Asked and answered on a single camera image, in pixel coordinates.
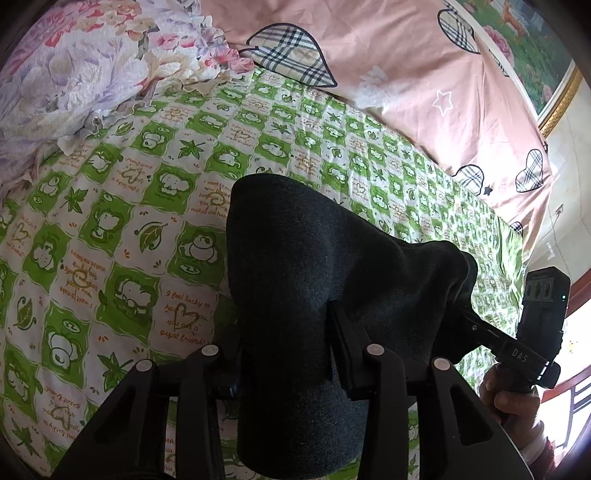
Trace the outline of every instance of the dark gray knit fabric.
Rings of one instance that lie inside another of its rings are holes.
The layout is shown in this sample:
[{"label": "dark gray knit fabric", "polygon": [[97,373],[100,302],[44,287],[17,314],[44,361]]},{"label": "dark gray knit fabric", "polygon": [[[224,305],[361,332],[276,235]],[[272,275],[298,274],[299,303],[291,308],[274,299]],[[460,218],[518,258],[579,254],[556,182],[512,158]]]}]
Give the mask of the dark gray knit fabric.
[{"label": "dark gray knit fabric", "polygon": [[[334,472],[361,453],[368,405],[349,401],[339,384],[325,336],[327,302],[341,300],[372,341],[428,362],[447,304],[469,308],[476,263],[449,242],[397,240],[269,174],[234,184],[227,243],[244,339],[238,455],[270,478]],[[450,338],[446,332],[437,342],[438,354]]]}]

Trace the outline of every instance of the plaid heart print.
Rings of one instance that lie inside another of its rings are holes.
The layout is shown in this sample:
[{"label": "plaid heart print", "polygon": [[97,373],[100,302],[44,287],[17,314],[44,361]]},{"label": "plaid heart print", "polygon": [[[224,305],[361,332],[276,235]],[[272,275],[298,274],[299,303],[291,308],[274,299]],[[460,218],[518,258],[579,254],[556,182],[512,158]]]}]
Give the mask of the plaid heart print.
[{"label": "plaid heart print", "polygon": [[530,150],[525,161],[525,168],[515,177],[515,188],[519,193],[531,192],[544,184],[544,157],[537,148]]},{"label": "plaid heart print", "polygon": [[512,224],[509,225],[513,230],[515,230],[518,234],[520,234],[521,236],[523,236],[523,225],[521,225],[521,222],[513,222]]},{"label": "plaid heart print", "polygon": [[478,45],[474,40],[474,29],[456,12],[451,9],[441,10],[437,15],[437,20],[446,37],[458,47],[470,53],[480,54]]},{"label": "plaid heart print", "polygon": [[480,195],[484,185],[484,172],[478,165],[464,165],[453,178],[469,192]]},{"label": "plaid heart print", "polygon": [[259,30],[246,42],[255,48],[241,53],[262,67],[315,87],[336,87],[322,51],[303,28],[273,24]]}]

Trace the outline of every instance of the lavender floral fabric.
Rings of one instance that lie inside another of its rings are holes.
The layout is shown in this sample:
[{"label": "lavender floral fabric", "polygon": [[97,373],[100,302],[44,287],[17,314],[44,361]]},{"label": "lavender floral fabric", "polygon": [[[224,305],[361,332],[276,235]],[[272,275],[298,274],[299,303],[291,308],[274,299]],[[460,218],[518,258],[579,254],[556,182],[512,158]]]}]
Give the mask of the lavender floral fabric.
[{"label": "lavender floral fabric", "polygon": [[112,115],[122,103],[149,103],[157,82],[189,85],[252,70],[197,3],[183,3],[70,2],[27,32],[0,72],[0,196],[46,156],[44,144],[72,153],[123,116]]}]

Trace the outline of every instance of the white wall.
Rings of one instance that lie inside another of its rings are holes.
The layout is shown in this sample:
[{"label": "white wall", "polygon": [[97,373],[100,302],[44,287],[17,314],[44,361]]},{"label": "white wall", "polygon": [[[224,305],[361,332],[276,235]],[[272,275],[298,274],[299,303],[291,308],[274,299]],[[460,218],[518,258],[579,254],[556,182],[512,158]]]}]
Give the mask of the white wall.
[{"label": "white wall", "polygon": [[557,174],[528,270],[553,265],[574,283],[591,268],[591,89],[584,81],[548,136],[548,157]]}]

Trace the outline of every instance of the finger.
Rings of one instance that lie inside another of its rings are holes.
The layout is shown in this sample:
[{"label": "finger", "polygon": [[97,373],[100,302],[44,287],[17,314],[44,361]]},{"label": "finger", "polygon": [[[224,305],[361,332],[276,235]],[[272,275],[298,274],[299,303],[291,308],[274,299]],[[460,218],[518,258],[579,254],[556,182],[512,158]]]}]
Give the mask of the finger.
[{"label": "finger", "polygon": [[491,417],[493,419],[495,419],[495,422],[501,423],[501,417],[499,417],[499,411],[493,405],[491,405],[490,407],[487,407],[486,409],[491,414]]},{"label": "finger", "polygon": [[499,364],[494,364],[492,367],[490,367],[488,372],[485,373],[484,378],[482,379],[482,384],[489,392],[495,391],[496,380],[499,375],[497,371],[498,365]]},{"label": "finger", "polygon": [[506,391],[497,393],[494,403],[497,410],[532,419],[540,408],[539,397]]},{"label": "finger", "polygon": [[492,406],[495,402],[495,393],[489,392],[486,389],[484,382],[480,384],[480,387],[478,387],[478,395],[480,396],[480,401],[487,407]]}]

